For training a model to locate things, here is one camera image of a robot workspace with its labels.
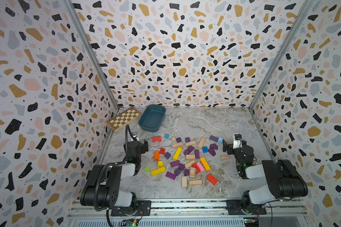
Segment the purple long block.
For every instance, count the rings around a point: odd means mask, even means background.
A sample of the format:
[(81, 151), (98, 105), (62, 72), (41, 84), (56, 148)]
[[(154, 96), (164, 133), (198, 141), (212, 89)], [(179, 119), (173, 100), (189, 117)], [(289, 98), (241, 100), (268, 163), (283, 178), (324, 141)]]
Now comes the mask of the purple long block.
[(213, 136), (213, 135), (211, 135), (211, 136), (209, 137), (209, 139), (212, 140), (212, 141), (215, 141), (215, 142), (218, 142), (218, 140), (219, 140), (218, 137), (215, 137), (215, 136)]

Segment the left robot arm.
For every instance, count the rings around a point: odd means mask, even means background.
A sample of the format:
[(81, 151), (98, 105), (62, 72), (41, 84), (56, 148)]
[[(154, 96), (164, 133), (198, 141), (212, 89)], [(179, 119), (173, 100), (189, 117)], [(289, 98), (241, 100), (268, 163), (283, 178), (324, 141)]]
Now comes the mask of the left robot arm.
[(86, 184), (80, 195), (82, 206), (91, 206), (96, 211), (117, 210), (125, 215), (138, 211), (135, 193), (120, 190), (122, 179), (138, 174), (141, 156), (148, 151), (148, 142), (141, 143), (126, 125), (124, 152), (121, 162), (95, 165), (88, 172)]

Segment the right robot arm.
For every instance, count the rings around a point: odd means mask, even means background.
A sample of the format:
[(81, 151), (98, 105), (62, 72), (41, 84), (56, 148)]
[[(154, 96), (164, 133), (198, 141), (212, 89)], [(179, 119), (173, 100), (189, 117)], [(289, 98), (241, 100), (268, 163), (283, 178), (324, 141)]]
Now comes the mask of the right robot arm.
[(223, 152), (235, 157), (236, 170), (242, 179), (266, 180), (265, 185), (245, 191), (237, 204), (228, 205), (229, 211), (240, 209), (245, 214), (254, 214), (272, 201), (307, 196), (308, 186), (289, 160), (263, 160), (254, 164), (254, 149), (241, 138), (234, 139), (233, 144), (223, 141)]

